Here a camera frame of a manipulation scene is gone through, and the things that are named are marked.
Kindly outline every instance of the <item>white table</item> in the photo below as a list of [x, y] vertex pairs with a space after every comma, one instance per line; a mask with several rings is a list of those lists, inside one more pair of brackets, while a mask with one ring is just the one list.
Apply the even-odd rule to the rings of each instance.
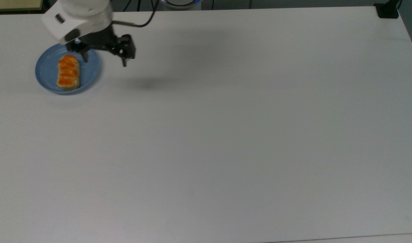
[[[147, 12], [117, 13], [144, 22]], [[374, 7], [159, 12], [59, 96], [55, 44], [0, 16], [0, 242], [412, 233], [412, 43]]]

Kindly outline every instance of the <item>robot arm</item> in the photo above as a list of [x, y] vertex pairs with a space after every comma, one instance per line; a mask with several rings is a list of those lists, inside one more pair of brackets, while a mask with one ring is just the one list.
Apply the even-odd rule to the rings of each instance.
[[59, 0], [42, 16], [59, 43], [81, 54], [85, 62], [87, 51], [96, 49], [117, 55], [126, 66], [126, 60], [135, 57], [135, 46], [129, 34], [114, 34], [112, 19], [109, 0]]

